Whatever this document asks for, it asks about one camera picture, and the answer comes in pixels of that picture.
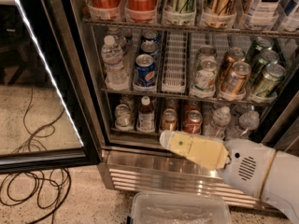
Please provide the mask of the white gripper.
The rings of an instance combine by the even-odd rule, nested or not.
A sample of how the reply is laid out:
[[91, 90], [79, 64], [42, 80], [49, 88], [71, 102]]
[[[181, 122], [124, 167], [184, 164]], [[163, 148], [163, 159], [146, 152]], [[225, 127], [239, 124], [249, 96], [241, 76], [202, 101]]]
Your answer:
[[246, 139], [219, 139], [185, 132], [163, 131], [163, 148], [208, 170], [218, 170], [223, 181], [253, 198], [258, 198], [276, 151]]

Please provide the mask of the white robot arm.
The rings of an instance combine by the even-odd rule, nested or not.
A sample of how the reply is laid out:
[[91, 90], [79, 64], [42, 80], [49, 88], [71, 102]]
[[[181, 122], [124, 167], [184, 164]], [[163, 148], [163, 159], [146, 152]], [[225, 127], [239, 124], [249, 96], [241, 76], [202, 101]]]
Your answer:
[[245, 194], [299, 224], [299, 157], [247, 139], [222, 141], [204, 135], [165, 130], [163, 148], [208, 170]]

